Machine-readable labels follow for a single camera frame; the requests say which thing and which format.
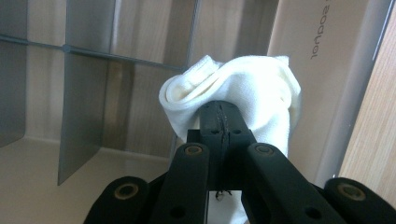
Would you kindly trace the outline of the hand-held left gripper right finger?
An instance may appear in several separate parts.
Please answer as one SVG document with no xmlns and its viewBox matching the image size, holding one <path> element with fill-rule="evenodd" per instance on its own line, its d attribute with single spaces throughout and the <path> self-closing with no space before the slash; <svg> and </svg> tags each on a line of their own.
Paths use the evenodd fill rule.
<svg viewBox="0 0 396 224">
<path fill-rule="evenodd" d="M 236 105 L 221 102 L 220 109 L 223 128 L 220 188 L 240 190 L 244 185 L 247 149 L 255 139 Z"/>
</svg>

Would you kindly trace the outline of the white sock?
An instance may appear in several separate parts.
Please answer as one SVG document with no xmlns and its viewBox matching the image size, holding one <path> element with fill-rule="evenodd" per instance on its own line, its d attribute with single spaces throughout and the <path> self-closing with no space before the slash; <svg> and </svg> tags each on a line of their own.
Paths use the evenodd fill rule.
<svg viewBox="0 0 396 224">
<path fill-rule="evenodd" d="M 198 109 L 211 101 L 236 105 L 256 140 L 288 153 L 298 123 L 301 87 L 287 56 L 244 56 L 220 63 L 205 56 L 161 87 L 159 101 L 179 138 L 199 127 Z"/>
</svg>

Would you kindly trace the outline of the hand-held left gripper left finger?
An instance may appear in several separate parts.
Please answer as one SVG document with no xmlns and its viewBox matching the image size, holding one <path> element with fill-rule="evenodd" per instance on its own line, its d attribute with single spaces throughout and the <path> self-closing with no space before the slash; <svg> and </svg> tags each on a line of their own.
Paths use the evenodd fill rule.
<svg viewBox="0 0 396 224">
<path fill-rule="evenodd" d="M 209 149 L 208 189 L 221 190 L 220 158 L 223 131 L 219 119 L 219 102 L 212 101 L 198 110 L 199 127 L 188 130 L 187 142 L 199 143 Z"/>
</svg>

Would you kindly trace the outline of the grey divided storage box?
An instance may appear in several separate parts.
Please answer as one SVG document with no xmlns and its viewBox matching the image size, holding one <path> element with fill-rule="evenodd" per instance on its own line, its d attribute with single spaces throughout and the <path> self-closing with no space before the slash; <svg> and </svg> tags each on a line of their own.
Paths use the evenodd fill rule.
<svg viewBox="0 0 396 224">
<path fill-rule="evenodd" d="M 105 185 L 161 174 L 161 85 L 204 56 L 286 55 L 290 160 L 337 175 L 396 0 L 0 0 L 0 224 L 81 224 Z"/>
</svg>

